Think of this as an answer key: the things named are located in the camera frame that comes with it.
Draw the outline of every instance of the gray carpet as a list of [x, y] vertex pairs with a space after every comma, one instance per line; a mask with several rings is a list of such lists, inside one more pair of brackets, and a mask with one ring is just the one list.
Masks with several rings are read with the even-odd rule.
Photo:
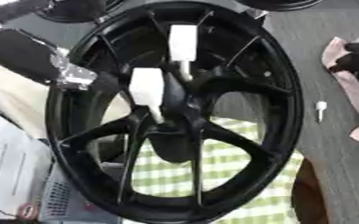
[[[129, 1], [125, 8], [142, 2]], [[232, 1], [213, 2], [243, 10]], [[21, 18], [11, 25], [24, 27], [64, 47], [74, 45], [92, 27], [91, 24], [52, 24], [34, 16]], [[320, 63], [321, 52], [332, 37], [354, 39], [359, 36], [359, 0], [326, 0], [309, 10], [274, 12], [268, 27], [299, 72], [306, 119], [298, 147], [315, 166], [330, 221], [359, 223], [359, 143], [348, 137], [350, 131], [359, 126], [359, 115]], [[314, 121], [314, 103], [319, 100], [328, 102], [322, 124]], [[229, 101], [224, 102], [221, 110], [230, 111], [229, 105]]]

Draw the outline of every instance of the white paper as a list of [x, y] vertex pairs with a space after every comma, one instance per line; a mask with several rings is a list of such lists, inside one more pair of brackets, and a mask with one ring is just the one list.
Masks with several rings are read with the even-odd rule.
[[[0, 210], [16, 214], [37, 201], [51, 163], [49, 148], [0, 116]], [[0, 214], [0, 219], [13, 217]]]

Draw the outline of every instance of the white block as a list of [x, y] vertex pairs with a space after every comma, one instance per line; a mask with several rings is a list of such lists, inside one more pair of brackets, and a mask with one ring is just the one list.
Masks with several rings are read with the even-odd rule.
[[172, 61], [195, 61], [197, 56], [197, 36], [197, 25], [172, 25], [169, 38]]
[[159, 68], [140, 68], [133, 70], [130, 93], [137, 105], [156, 108], [162, 104], [165, 83]]

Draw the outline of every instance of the rim lip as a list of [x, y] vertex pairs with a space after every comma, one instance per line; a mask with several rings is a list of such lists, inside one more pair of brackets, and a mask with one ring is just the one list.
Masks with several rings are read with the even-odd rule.
[[[109, 0], [109, 1], [112, 1], [112, 3], [109, 3], [107, 5], [106, 7], [107, 12], [111, 12], [113, 10], [118, 9], [125, 2], [125, 0]], [[83, 24], [83, 23], [93, 22], [93, 20], [90, 19], [73, 20], [72, 18], [66, 18], [66, 17], [53, 17], [52, 15], [50, 15], [50, 13], [46, 13], [44, 10], [36, 11], [35, 14], [43, 19], [60, 24]]]
[[240, 4], [248, 5], [249, 7], [256, 8], [264, 11], [300, 11], [324, 0], [299, 0], [297, 3], [266, 3], [265, 0], [236, 0]]
[[231, 199], [231, 201], [229, 202], [230, 205], [225, 206], [223, 209], [220, 209], [219, 211], [215, 211], [215, 210], [211, 211], [214, 213], [214, 215], [209, 215], [208, 217], [200, 217], [199, 216], [199, 217], [197, 217], [197, 219], [192, 219], [192, 220], [164, 220], [164, 219], [147, 219], [147, 218], [142, 219], [139, 216], [137, 218], [135, 218], [135, 215], [133, 212], [127, 211], [127, 208], [126, 208], [127, 206], [113, 205], [113, 204], [110, 204], [108, 201], [105, 201], [104, 199], [97, 198], [96, 195], [94, 195], [93, 193], [90, 192], [90, 189], [88, 189], [88, 187], [81, 185], [81, 182], [78, 179], [77, 172], [75, 172], [72, 169], [72, 167], [67, 163], [67, 159], [62, 154], [61, 148], [57, 145], [57, 142], [56, 142], [57, 133], [56, 133], [55, 127], [53, 127], [53, 124], [52, 124], [52, 122], [55, 119], [58, 119], [58, 117], [56, 117], [56, 114], [52, 113], [53, 111], [56, 110], [56, 107], [59, 104], [59, 102], [57, 101], [58, 100], [57, 97], [62, 95], [62, 91], [55, 87], [51, 87], [50, 92], [49, 92], [49, 97], [47, 100], [47, 105], [46, 105], [47, 135], [51, 142], [54, 155], [57, 158], [57, 161], [59, 162], [61, 168], [63, 169], [63, 171], [67, 175], [67, 177], [71, 180], [71, 182], [73, 182], [73, 184], [78, 188], [78, 190], [88, 200], [95, 203], [97, 206], [107, 210], [108, 212], [120, 215], [124, 218], [131, 219], [134, 221], [142, 221], [142, 222], [146, 222], [146, 223], [157, 223], [157, 224], [158, 223], [159, 224], [160, 223], [179, 224], [179, 223], [194, 223], [197, 221], [213, 221], [213, 220], [216, 220], [216, 219], [222, 217], [224, 214], [238, 208], [239, 206], [242, 206], [244, 203], [247, 203], [250, 200], [252, 200], [268, 184], [270, 184], [270, 182], [283, 169], [284, 165], [286, 164], [287, 160], [290, 158], [290, 155], [292, 154], [295, 144], [297, 143], [297, 140], [299, 138], [299, 133], [300, 133], [300, 130], [302, 127], [302, 120], [303, 120], [303, 113], [304, 113], [303, 112], [302, 92], [301, 92], [301, 88], [300, 88], [299, 78], [298, 78], [298, 76], [295, 72], [295, 69], [293, 68], [290, 60], [288, 59], [287, 55], [285, 54], [285, 52], [283, 51], [281, 46], [278, 44], [278, 42], [267, 31], [265, 31], [263, 28], [259, 29], [259, 26], [255, 25], [254, 22], [252, 22], [253, 19], [251, 17], [240, 15], [231, 10], [225, 9], [220, 6], [212, 5], [209, 3], [196, 3], [196, 2], [151, 3], [148, 5], [144, 5], [144, 6], [139, 6], [137, 8], [131, 9], [131, 10], [127, 10], [126, 12], [123, 12], [123, 13], [111, 18], [110, 20], [106, 21], [103, 25], [99, 26], [98, 28], [96, 28], [92, 32], [90, 32], [89, 35], [87, 35], [73, 49], [73, 51], [70, 53], [70, 57], [73, 58], [73, 56], [76, 54], [82, 55], [83, 53], [85, 53], [85, 51], [83, 51], [83, 48], [88, 49], [91, 46], [91, 42], [94, 41], [95, 35], [100, 32], [105, 33], [104, 31], [106, 29], [108, 29], [112, 26], [118, 25], [118, 20], [120, 20], [120, 18], [122, 18], [122, 17], [129, 18], [129, 17], [132, 17], [132, 14], [138, 14], [140, 12], [145, 12], [145, 9], [149, 9], [149, 8], [145, 8], [146, 6], [151, 7], [151, 9], [153, 9], [154, 7], [157, 7], [157, 8], [159, 8], [159, 6], [164, 7], [165, 5], [168, 5], [168, 4], [172, 4], [172, 5], [192, 4], [194, 7], [205, 7], [206, 9], [209, 8], [214, 11], [223, 11], [223, 12], [226, 11], [224, 14], [228, 14], [228, 12], [230, 12], [231, 17], [233, 17], [233, 15], [236, 15], [236, 17], [239, 20], [242, 19], [243, 22], [248, 22], [245, 24], [240, 24], [240, 26], [246, 27], [243, 29], [246, 29], [250, 33], [254, 32], [254, 31], [261, 32], [262, 36], [268, 42], [269, 46], [280, 57], [280, 59], [286, 63], [285, 70], [286, 70], [287, 79], [290, 79], [290, 83], [295, 84], [294, 86], [292, 86], [292, 91], [293, 91], [294, 95], [297, 96], [297, 97], [291, 97], [290, 100], [288, 100], [291, 103], [287, 103], [288, 105], [291, 105], [291, 107], [288, 108], [288, 110], [291, 110], [291, 114], [293, 114], [294, 116], [292, 117], [292, 119], [290, 121], [288, 121], [291, 124], [285, 125], [285, 126], [289, 126], [292, 128], [290, 130], [291, 137], [289, 137], [289, 139], [286, 139], [283, 142], [285, 142], [285, 144], [287, 144], [287, 145], [290, 145], [290, 147], [287, 147], [289, 149], [286, 150], [285, 155], [282, 154], [283, 159], [279, 160], [278, 165], [275, 165], [273, 168], [271, 168], [270, 171], [267, 174], [265, 174], [265, 178], [263, 178], [263, 179], [261, 179], [261, 181], [259, 181], [262, 183], [261, 184], [257, 183], [257, 185], [255, 185], [256, 187], [251, 188], [247, 193], [245, 193], [245, 195], [242, 192], [242, 194], [241, 194], [242, 197], [240, 199], [238, 199], [238, 198]]

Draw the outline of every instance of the white bolt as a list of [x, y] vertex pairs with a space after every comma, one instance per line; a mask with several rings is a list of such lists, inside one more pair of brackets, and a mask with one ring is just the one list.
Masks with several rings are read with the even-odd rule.
[[316, 109], [317, 109], [317, 121], [321, 123], [322, 120], [324, 119], [324, 110], [327, 109], [327, 103], [325, 101], [318, 101], [316, 103]]

